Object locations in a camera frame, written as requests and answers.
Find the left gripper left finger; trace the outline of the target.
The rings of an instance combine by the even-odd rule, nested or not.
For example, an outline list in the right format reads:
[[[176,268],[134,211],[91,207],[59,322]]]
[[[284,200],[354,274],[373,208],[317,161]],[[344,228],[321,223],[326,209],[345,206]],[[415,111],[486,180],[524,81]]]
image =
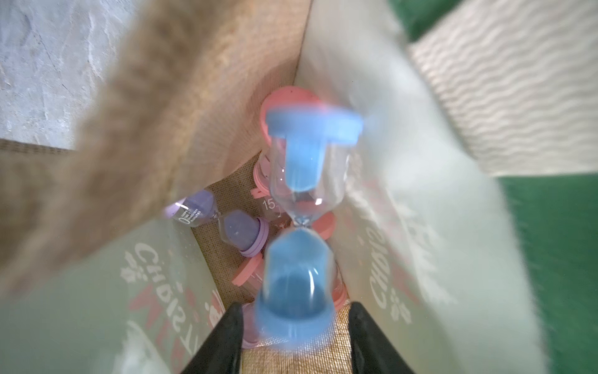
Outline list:
[[[239,374],[244,317],[240,303],[233,303],[181,374]]]

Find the pink hourglass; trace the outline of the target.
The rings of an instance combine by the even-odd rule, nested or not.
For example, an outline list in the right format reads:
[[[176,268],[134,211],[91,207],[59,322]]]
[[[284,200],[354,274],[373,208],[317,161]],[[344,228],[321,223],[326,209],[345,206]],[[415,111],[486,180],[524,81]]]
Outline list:
[[[289,228],[293,222],[287,212],[278,204],[270,194],[270,180],[272,166],[281,169],[284,166],[282,157],[271,150],[272,138],[269,135],[266,123],[266,114],[269,110],[293,104],[323,105],[323,102],[310,90],[296,86],[286,86],[274,90],[262,102],[259,113],[259,124],[266,140],[266,147],[259,154],[253,168],[255,188],[251,190],[252,197],[259,203],[263,217],[270,224],[278,228]]]

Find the purple hourglass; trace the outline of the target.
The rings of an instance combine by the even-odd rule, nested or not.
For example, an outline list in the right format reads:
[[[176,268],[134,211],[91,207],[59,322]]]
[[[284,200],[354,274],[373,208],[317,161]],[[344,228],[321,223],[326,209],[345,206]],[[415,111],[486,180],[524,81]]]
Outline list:
[[[208,189],[168,205],[163,209],[163,215],[190,228],[216,221],[221,240],[247,258],[256,257],[269,236],[269,224],[263,218],[250,216],[243,210],[221,213],[216,197]]]

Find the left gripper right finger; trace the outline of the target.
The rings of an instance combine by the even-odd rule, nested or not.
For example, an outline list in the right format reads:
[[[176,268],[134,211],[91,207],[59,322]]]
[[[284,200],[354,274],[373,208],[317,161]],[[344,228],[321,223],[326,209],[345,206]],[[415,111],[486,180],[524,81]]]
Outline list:
[[[353,373],[414,374],[360,302],[352,302],[348,314]]]

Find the blue hourglass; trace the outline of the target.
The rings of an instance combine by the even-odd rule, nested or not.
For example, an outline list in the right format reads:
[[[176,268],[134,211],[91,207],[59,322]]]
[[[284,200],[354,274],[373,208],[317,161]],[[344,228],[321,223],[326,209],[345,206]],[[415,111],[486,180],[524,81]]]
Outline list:
[[[326,338],[335,319],[336,261],[314,224],[344,199],[364,121],[350,109],[297,104],[269,110],[266,123],[271,150],[284,163],[272,166],[270,194],[293,224],[266,248],[255,325],[266,340],[294,351]]]

